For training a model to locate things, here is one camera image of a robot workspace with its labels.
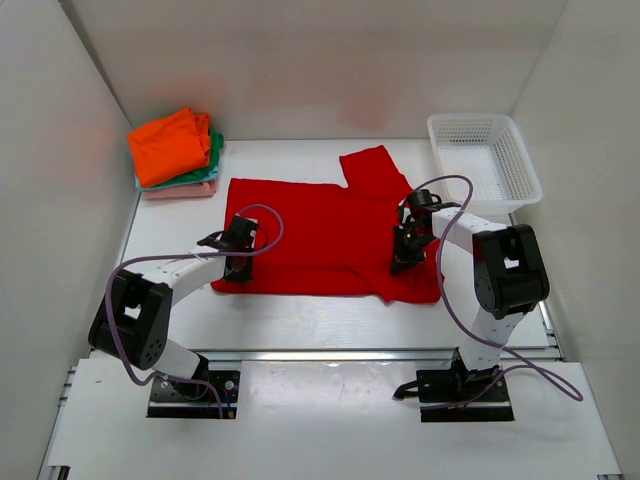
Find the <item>red t shirt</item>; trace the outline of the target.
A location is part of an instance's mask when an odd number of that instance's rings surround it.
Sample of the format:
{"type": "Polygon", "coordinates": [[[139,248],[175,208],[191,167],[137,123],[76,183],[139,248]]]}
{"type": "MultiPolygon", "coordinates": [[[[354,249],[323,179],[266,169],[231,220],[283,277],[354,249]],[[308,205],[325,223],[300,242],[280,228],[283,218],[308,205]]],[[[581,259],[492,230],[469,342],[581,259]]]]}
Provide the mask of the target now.
{"type": "Polygon", "coordinates": [[[387,149],[365,149],[339,162],[345,186],[231,180],[226,216],[246,208],[262,228],[259,241],[280,241],[255,257],[251,281],[216,280],[215,291],[439,301],[436,243],[427,247],[424,263],[398,275],[390,272],[396,207],[411,187],[387,149]]]}

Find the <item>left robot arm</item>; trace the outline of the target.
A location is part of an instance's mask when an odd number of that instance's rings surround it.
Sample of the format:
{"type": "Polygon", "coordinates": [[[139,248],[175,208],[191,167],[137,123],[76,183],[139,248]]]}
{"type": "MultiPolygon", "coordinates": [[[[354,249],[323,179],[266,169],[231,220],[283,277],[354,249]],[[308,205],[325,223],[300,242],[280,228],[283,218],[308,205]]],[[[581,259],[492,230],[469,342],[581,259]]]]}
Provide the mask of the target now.
{"type": "Polygon", "coordinates": [[[235,215],[225,230],[198,241],[192,252],[120,265],[90,328],[91,347],[119,359],[139,386],[162,377],[188,398],[213,390],[208,361],[169,339],[171,311],[212,282],[249,282],[258,231],[257,220],[235,215]]]}

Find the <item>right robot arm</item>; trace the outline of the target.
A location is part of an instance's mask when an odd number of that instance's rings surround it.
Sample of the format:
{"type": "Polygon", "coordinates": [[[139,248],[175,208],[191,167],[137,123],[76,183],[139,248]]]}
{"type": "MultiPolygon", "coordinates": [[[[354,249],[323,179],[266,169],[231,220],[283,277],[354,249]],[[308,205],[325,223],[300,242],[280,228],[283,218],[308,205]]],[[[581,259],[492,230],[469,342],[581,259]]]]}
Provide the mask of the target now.
{"type": "Polygon", "coordinates": [[[457,348],[449,391],[471,400],[499,370],[502,347],[521,319],[549,295],[550,285],[533,229],[508,226],[465,213],[434,199],[427,189],[411,193],[397,208],[390,273],[426,262],[426,247],[449,242],[472,255],[479,309],[471,336],[457,348]]]}

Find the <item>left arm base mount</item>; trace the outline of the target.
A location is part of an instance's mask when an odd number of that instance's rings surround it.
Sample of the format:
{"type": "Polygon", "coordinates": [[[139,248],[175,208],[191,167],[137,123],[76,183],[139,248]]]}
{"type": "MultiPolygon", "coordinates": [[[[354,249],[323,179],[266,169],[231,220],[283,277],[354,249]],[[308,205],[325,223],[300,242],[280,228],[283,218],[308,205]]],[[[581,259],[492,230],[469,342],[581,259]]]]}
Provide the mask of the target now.
{"type": "Polygon", "coordinates": [[[240,362],[210,362],[208,383],[177,383],[157,378],[151,385],[147,417],[154,419],[235,420],[238,416],[240,362]]]}

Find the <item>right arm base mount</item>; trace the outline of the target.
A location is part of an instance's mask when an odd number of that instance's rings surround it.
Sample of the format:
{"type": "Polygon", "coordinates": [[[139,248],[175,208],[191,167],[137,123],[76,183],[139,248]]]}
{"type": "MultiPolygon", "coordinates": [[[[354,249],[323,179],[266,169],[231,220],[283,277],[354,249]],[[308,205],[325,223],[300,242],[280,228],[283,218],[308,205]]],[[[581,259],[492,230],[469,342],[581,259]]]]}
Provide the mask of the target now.
{"type": "Polygon", "coordinates": [[[511,422],[515,420],[503,371],[494,366],[467,371],[461,360],[448,369],[419,369],[396,388],[392,399],[417,398],[422,423],[511,422]]]}

